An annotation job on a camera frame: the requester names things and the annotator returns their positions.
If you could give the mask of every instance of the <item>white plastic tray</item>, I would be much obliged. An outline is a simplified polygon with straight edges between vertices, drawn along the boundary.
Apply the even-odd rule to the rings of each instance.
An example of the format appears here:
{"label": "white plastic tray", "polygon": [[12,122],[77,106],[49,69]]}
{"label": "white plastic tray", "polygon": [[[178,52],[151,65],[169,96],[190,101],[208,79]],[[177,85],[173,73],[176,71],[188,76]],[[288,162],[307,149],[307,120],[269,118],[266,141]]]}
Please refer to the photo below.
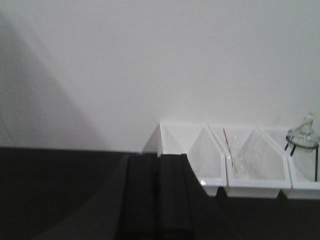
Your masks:
{"label": "white plastic tray", "polygon": [[292,188],[282,190],[286,197],[288,199],[320,199],[320,181],[314,182],[315,150],[307,151],[297,147],[291,157],[290,147],[284,151],[288,129],[265,128],[264,131],[270,142],[287,154]]}
{"label": "white plastic tray", "polygon": [[225,127],[232,160],[223,127],[210,124],[209,128],[225,153],[225,191],[229,197],[276,198],[280,189],[291,188],[287,156],[271,144],[261,130],[253,127]]}
{"label": "white plastic tray", "polygon": [[187,154],[198,181],[210,196],[227,185],[225,155],[206,124],[160,122],[158,156]]}

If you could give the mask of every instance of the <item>transparent glass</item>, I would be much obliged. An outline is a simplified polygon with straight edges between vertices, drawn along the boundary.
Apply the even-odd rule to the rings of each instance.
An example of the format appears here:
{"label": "transparent glass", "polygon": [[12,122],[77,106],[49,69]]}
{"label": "transparent glass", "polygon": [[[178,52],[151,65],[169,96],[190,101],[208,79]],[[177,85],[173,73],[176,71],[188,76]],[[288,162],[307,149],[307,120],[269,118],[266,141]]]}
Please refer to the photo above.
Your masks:
{"label": "transparent glass", "polygon": [[313,149],[318,146],[320,136],[316,134],[312,128],[313,122],[314,114],[310,112],[309,115],[304,118],[300,126],[289,129],[286,136],[287,141],[291,144],[307,149]]}

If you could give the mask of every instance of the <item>white divider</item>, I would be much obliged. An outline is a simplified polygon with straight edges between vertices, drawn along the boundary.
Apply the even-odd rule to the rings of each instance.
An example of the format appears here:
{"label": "white divider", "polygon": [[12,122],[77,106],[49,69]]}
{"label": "white divider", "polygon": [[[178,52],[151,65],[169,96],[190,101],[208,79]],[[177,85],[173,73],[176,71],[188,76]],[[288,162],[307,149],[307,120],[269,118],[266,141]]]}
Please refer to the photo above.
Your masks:
{"label": "white divider", "polygon": [[320,181],[314,181],[315,150],[304,150],[297,147],[291,157],[290,147],[284,151],[288,129],[265,128],[264,131],[268,140],[287,155],[292,188],[282,190],[286,197],[288,199],[320,199]]}
{"label": "white divider", "polygon": [[158,156],[187,154],[189,163],[210,196],[227,184],[225,155],[206,124],[160,122]]}
{"label": "white divider", "polygon": [[287,156],[271,144],[265,134],[253,127],[209,128],[226,156],[229,197],[276,198],[280,189],[290,189]]}

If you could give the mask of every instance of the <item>black table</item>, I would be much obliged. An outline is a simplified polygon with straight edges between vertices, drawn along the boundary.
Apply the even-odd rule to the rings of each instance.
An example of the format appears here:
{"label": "black table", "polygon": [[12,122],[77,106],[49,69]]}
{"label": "black table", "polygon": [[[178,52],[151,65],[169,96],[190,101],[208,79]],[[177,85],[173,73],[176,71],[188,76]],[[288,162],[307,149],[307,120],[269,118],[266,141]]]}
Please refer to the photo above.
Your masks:
{"label": "black table", "polygon": [[[138,156],[0,148],[0,239],[36,238],[72,216],[95,197],[124,155]],[[210,201],[242,239],[320,239],[318,200],[288,200],[282,193],[277,199],[228,198],[219,188]]]}

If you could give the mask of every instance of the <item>white wall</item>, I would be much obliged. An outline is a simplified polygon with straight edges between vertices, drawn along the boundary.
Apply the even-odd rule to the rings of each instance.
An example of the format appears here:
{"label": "white wall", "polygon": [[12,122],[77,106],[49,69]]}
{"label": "white wall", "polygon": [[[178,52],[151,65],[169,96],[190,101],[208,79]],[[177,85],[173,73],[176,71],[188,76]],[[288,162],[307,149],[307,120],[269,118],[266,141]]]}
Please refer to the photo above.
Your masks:
{"label": "white wall", "polygon": [[4,145],[141,151],[160,120],[320,126],[320,1],[0,0]]}

